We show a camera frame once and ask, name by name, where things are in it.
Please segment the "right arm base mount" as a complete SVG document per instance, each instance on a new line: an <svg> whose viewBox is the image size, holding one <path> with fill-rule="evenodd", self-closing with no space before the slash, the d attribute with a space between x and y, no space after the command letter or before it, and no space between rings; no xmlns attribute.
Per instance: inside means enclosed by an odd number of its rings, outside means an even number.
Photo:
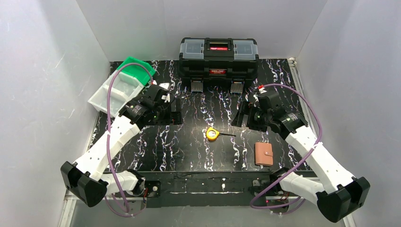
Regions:
<svg viewBox="0 0 401 227"><path fill-rule="evenodd" d="M305 199L297 197L289 201L290 192L285 191L279 185L278 179L289 171L283 167L270 175L270 181L259 185L254 185L249 188L251 193L256 193L255 197L250 202L250 207L258 210L270 210L271 213L279 216L287 215L295 212L305 202Z"/></svg>

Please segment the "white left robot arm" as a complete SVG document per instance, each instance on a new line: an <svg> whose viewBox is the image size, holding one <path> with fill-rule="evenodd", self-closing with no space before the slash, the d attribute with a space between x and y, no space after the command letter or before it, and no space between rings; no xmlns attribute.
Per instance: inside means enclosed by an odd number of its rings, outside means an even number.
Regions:
<svg viewBox="0 0 401 227"><path fill-rule="evenodd" d="M73 163L61 166L66 188L88 207L97 205L105 196L127 192L134 197L150 192L145 177L133 169L115 175L105 173L124 145L148 126L182 124L181 100L169 91L169 83L150 85L118 112L100 139Z"/></svg>

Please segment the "pink leather card holder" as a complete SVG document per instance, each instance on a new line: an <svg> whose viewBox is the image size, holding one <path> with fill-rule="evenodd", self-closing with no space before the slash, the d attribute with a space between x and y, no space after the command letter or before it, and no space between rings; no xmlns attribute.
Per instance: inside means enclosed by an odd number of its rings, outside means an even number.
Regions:
<svg viewBox="0 0 401 227"><path fill-rule="evenodd" d="M265 142L256 142L254 145L255 164L258 166L273 166L272 145Z"/></svg>

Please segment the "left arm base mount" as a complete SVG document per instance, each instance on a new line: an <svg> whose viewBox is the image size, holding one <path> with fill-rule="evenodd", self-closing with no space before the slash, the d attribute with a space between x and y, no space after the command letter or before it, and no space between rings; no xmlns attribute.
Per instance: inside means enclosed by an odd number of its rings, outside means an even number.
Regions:
<svg viewBox="0 0 401 227"><path fill-rule="evenodd" d="M143 174L136 170L128 169L125 172L130 173L129 176L136 177L136 183L131 190L128 190L128 180L124 178L124 182L121 184L123 192L128 197L144 197L154 198L159 197L161 194L161 182L158 180L149 180Z"/></svg>

